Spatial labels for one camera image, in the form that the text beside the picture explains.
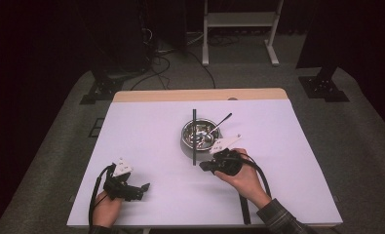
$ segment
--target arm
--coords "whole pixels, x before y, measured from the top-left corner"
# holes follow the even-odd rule
[[[234,149],[247,159],[245,149]],[[264,191],[259,181],[256,169],[244,164],[234,176],[215,172],[221,180],[232,185],[245,198],[254,203],[259,211],[258,216],[268,229],[274,233],[316,233],[310,227],[298,222],[276,199],[272,200]]]
[[[122,201],[122,198],[111,200],[105,191],[98,194],[97,205],[93,213],[93,226],[89,230],[89,234],[111,234],[111,227],[119,215]]]

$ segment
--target hand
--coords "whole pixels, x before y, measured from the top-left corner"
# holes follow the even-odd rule
[[[93,212],[93,225],[112,227],[119,215],[122,201],[122,198],[115,198],[112,201],[105,191],[98,194],[96,197],[98,204]]]
[[[242,158],[248,159],[247,150],[241,148],[233,150],[239,152]],[[259,182],[256,169],[248,164],[243,164],[241,170],[234,176],[224,174],[220,171],[216,171],[214,174],[223,181],[231,184],[241,196],[253,202],[259,209],[271,202],[271,198],[265,193]]]

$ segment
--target metal bowl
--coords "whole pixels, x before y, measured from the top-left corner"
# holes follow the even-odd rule
[[[219,128],[210,133],[214,129],[216,123],[208,119],[196,120],[196,150],[205,151],[212,148],[213,144],[220,136]],[[193,121],[189,121],[182,129],[182,141],[188,147],[193,148]]]

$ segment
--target white tabletop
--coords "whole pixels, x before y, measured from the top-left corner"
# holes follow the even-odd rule
[[[151,185],[141,201],[124,203],[115,225],[244,225],[236,190],[193,166],[182,151],[180,131],[192,119],[194,108],[198,118],[214,122],[233,114],[220,127],[223,137],[242,136],[232,147],[247,150],[265,173],[272,196],[299,221],[312,225],[342,222],[290,101],[254,99],[112,102],[67,225],[88,226],[96,178],[120,157],[134,167],[129,185]],[[262,225],[256,211],[250,203],[251,223]]]

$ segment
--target gray carpet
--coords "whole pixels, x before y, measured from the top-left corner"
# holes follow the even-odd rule
[[[309,99],[298,81],[318,69],[295,65],[304,36],[278,35],[274,47],[281,63],[271,66],[260,37],[242,36],[227,47],[210,47],[210,66],[216,87],[283,88],[327,179],[344,220],[339,233],[385,233],[385,123],[362,94],[357,82],[338,69],[333,81],[350,102]],[[189,50],[198,58],[201,48]],[[207,71],[191,55],[166,55],[171,67],[159,80],[152,77],[136,90],[211,89]],[[154,59],[156,71],[166,62]],[[149,71],[127,81],[129,90]],[[83,74],[65,100],[18,191],[0,219],[0,233],[86,233],[69,228],[73,197],[89,163],[96,139],[88,137],[96,118],[105,117],[110,101],[80,105],[94,77]],[[336,233],[318,229],[320,233]]]

